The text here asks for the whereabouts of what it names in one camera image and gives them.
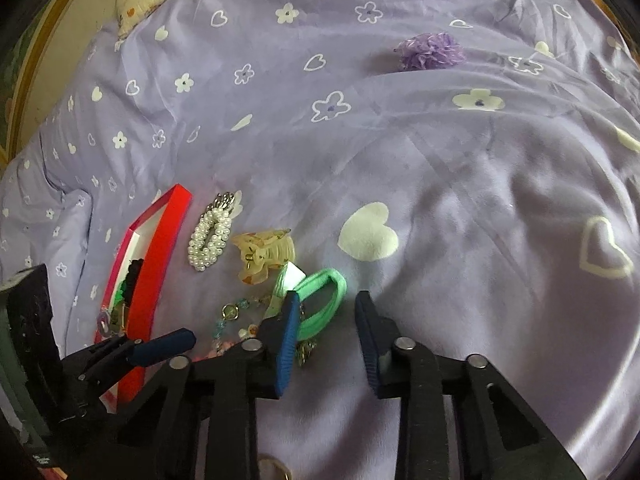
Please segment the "black fabric scrunchie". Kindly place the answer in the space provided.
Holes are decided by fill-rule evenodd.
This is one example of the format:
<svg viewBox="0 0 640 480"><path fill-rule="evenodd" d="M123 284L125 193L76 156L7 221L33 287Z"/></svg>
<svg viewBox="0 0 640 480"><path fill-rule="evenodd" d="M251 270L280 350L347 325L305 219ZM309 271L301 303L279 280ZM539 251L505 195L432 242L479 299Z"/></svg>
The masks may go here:
<svg viewBox="0 0 640 480"><path fill-rule="evenodd" d="M123 292L134 292L143 263L143 259L134 259L130 262L124 279L124 284L122 284Z"/></svg>

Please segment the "yellow translucent hair claw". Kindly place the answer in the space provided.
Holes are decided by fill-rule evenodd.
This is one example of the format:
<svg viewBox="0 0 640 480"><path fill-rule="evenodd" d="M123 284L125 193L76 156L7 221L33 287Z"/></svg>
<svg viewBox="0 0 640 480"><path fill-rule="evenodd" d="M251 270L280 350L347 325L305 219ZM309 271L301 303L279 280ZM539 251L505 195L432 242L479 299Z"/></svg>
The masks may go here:
<svg viewBox="0 0 640 480"><path fill-rule="evenodd" d="M295 245L289 229L242 233L232 237L231 243L240 251L239 279L247 285L263 283L270 270L280 270L295 261Z"/></svg>

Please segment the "red shallow cardboard box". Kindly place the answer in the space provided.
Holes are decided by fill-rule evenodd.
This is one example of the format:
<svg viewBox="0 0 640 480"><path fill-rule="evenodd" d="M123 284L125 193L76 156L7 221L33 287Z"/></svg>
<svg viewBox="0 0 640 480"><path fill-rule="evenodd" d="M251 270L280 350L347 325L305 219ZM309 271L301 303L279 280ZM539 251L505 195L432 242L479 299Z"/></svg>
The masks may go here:
<svg viewBox="0 0 640 480"><path fill-rule="evenodd" d="M176 184L146 208L126 229L116 252L100 309L100 312L111 312L112 320L119 327L119 334L144 342L151 339L160 291L191 200L192 194L182 185ZM116 306L124 299L120 289L128 266L134 259L143 259L144 263L128 304L128 312L117 315ZM100 342L104 339L106 338L99 335L96 326L94 340Z"/></svg>

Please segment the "purple floral duvet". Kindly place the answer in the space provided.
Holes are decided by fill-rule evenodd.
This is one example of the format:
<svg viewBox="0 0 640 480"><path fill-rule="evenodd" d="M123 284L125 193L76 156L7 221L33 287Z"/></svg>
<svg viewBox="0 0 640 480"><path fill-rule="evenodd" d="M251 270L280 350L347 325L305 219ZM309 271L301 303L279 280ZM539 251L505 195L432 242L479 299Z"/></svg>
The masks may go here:
<svg viewBox="0 0 640 480"><path fill-rule="evenodd" d="M213 342L239 251L193 270L205 206L286 230L408 336L487 356L590 479L639 431L639 71L591 0L166 0L90 42L1 180L1 274L49 271L93 341L125 231L193 196L154 318Z"/></svg>

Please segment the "purple bow hair clip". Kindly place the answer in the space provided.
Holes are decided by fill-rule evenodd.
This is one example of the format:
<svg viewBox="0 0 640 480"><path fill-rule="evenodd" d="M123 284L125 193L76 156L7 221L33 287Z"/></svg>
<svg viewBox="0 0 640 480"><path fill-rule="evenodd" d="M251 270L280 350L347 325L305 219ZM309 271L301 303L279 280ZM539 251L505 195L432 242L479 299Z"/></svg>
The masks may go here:
<svg viewBox="0 0 640 480"><path fill-rule="evenodd" d="M96 326L98 326L99 335L103 338L108 338L119 333L117 322L112 320L109 310L102 310L100 312L96 320Z"/></svg>

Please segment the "pink hair clip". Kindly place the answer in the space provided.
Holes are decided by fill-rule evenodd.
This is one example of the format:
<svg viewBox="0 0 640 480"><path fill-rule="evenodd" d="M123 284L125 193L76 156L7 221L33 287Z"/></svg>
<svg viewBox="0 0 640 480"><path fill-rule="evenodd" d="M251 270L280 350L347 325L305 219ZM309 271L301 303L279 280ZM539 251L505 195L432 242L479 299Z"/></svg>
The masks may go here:
<svg viewBox="0 0 640 480"><path fill-rule="evenodd" d="M230 341L214 341L210 349L202 354L201 356L196 356L193 361L200 362L208 359L216 359L220 356L223 356L231 347L233 346Z"/></svg>

